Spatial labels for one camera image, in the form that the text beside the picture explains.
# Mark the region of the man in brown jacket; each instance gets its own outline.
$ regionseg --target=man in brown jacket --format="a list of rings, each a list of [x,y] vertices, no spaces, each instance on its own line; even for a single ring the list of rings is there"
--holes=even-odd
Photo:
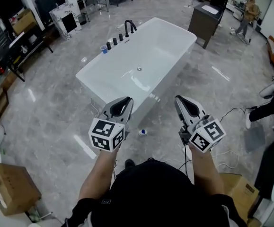
[[[242,36],[245,38],[247,32],[247,26],[249,22],[255,20],[256,16],[260,13],[259,6],[256,5],[256,0],[248,0],[246,3],[246,8],[244,11],[244,17],[240,24],[240,27],[236,30],[231,32],[231,35],[237,35],[243,30]]]

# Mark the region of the marble floor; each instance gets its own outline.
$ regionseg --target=marble floor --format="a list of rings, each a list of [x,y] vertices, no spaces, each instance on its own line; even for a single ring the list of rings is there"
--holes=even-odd
[[[7,133],[2,148],[17,164],[28,169],[43,195],[40,206],[53,211],[59,219],[69,217],[81,184],[95,162],[74,138],[78,136],[90,146],[88,129],[96,115],[90,97],[75,74],[100,53],[101,45],[118,35],[115,27],[126,19],[139,25],[152,17],[159,17],[188,29],[193,12],[188,5],[192,7],[198,2],[193,3],[191,5],[192,0],[134,0],[121,3],[119,7],[111,6],[109,13],[93,14],[91,22],[71,40],[60,38],[55,41],[53,54],[43,50],[25,74],[25,83],[16,80],[9,90],[10,104],[1,119]],[[238,21],[226,11],[221,27],[206,50],[201,47],[203,41],[197,41],[187,66],[141,122],[140,128],[146,129],[148,135],[141,137],[134,130],[122,145],[116,173],[123,169],[128,158],[136,163],[149,157],[161,161],[170,158],[184,161],[183,146],[177,133],[181,123],[173,104],[175,95],[197,100],[207,112],[219,119],[231,108],[246,108],[265,102],[258,92],[274,76],[266,41],[255,33],[249,46],[243,44],[229,34],[230,27],[238,25]],[[265,146],[274,139],[273,123],[273,116],[256,123],[263,126]],[[254,182],[265,146],[246,151],[245,116],[241,111],[228,114],[222,125],[227,136],[212,150],[212,154],[232,150],[238,154],[239,162],[231,152],[219,155],[214,158],[216,165],[238,165],[234,169],[221,165],[218,170],[243,174]],[[174,167],[182,164],[174,160],[168,163]],[[191,178],[192,173],[192,165],[188,163]]]

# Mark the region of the black shirt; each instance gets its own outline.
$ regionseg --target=black shirt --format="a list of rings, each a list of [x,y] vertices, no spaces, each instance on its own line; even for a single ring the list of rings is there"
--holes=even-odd
[[[184,173],[156,160],[125,169],[102,199],[82,199],[72,212],[63,226],[87,222],[90,212],[94,227],[246,226],[231,197],[208,196]]]

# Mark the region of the white basin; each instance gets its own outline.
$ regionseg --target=white basin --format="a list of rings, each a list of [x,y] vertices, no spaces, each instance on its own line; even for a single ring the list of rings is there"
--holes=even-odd
[[[186,66],[195,41],[194,34],[155,17],[76,77],[101,107],[119,97],[133,98],[130,126],[137,127]]]

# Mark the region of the white marker cube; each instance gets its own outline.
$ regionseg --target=white marker cube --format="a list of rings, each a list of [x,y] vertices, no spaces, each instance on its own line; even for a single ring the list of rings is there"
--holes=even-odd
[[[196,129],[189,139],[201,152],[206,152],[214,147],[226,135],[219,120],[215,119],[206,125]]]
[[[94,118],[88,134],[93,147],[113,152],[125,138],[125,125]]]

